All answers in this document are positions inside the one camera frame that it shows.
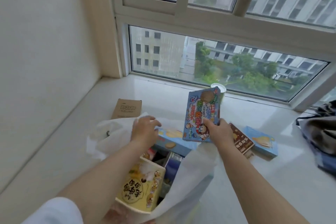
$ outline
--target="person's left arm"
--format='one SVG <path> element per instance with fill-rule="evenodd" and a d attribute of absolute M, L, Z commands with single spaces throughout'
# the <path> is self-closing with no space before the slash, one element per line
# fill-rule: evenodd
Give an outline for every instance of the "person's left arm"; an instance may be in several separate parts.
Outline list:
<path fill-rule="evenodd" d="M 98 223 L 108 212 L 129 170 L 158 139 L 155 126 L 161 124 L 151 116 L 135 120 L 128 145 L 78 177 L 57 195 L 77 205 L 84 224 Z"/>

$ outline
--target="hand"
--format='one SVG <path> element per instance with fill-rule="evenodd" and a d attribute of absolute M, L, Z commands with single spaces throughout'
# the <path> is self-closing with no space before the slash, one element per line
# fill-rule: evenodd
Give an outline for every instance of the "hand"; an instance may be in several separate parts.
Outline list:
<path fill-rule="evenodd" d="M 145 116 L 134 120 L 131 141 L 140 142 L 140 144 L 146 147 L 146 150 L 153 146 L 156 140 L 159 138 L 158 129 L 154 129 L 156 126 L 161 127 L 161 123 L 153 116 Z"/>
<path fill-rule="evenodd" d="M 218 148 L 220 146 L 233 146 L 233 132 L 229 124 L 224 119 L 219 120 L 219 125 L 215 125 L 207 118 L 203 118 L 204 124 L 207 126 L 210 132 L 210 139 Z"/>

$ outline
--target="yellow noodle box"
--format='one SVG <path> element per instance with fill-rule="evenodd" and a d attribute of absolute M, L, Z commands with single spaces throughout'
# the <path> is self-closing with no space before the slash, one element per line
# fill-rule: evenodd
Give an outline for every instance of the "yellow noodle box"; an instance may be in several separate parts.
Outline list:
<path fill-rule="evenodd" d="M 137 213 L 151 213 L 157 206 L 165 173 L 164 167 L 140 157 L 115 200 Z"/>

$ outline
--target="brown cardboard box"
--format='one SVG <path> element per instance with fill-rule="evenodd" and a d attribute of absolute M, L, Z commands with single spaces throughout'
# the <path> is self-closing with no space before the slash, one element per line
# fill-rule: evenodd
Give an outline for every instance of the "brown cardboard box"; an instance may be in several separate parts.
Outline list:
<path fill-rule="evenodd" d="M 118 99 L 111 120 L 118 118 L 134 118 L 141 114 L 142 100 Z"/>

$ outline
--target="forearm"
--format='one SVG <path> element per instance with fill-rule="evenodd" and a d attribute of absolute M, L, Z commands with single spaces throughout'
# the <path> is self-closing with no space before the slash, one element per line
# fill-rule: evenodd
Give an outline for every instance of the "forearm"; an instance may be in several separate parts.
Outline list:
<path fill-rule="evenodd" d="M 146 150 L 137 141 L 130 142 L 74 180 L 57 196 L 72 200 L 85 224 L 97 223 L 114 202 L 129 170 Z"/>
<path fill-rule="evenodd" d="M 234 145 L 218 150 L 249 224 L 308 223 Z"/>

